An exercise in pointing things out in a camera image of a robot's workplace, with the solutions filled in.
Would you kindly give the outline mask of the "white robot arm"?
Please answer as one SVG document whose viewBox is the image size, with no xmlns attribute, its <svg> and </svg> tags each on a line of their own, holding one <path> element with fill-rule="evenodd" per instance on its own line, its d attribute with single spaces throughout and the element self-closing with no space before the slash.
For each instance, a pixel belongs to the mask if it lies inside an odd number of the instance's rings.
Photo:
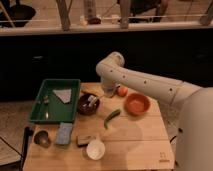
<svg viewBox="0 0 213 171">
<path fill-rule="evenodd" d="M 179 111 L 174 171 L 213 171 L 213 87 L 126 69 L 112 52 L 96 65 L 103 91 L 111 96 L 118 84 Z"/>
</svg>

